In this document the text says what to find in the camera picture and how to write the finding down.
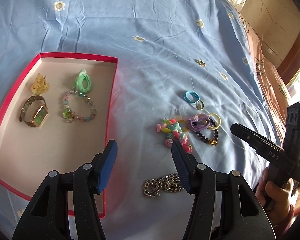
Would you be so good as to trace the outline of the person's right hand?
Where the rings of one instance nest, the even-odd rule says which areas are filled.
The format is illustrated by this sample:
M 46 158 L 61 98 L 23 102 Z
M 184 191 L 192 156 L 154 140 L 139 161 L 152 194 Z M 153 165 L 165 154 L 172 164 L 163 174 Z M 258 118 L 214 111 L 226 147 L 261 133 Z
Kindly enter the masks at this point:
M 263 170 L 255 196 L 262 206 L 266 204 L 266 196 L 274 201 L 273 208 L 268 212 L 268 218 L 272 225 L 279 225 L 288 217 L 290 212 L 291 184 L 289 182 L 284 189 L 278 187 L 268 179 L 268 170 L 268 167 Z

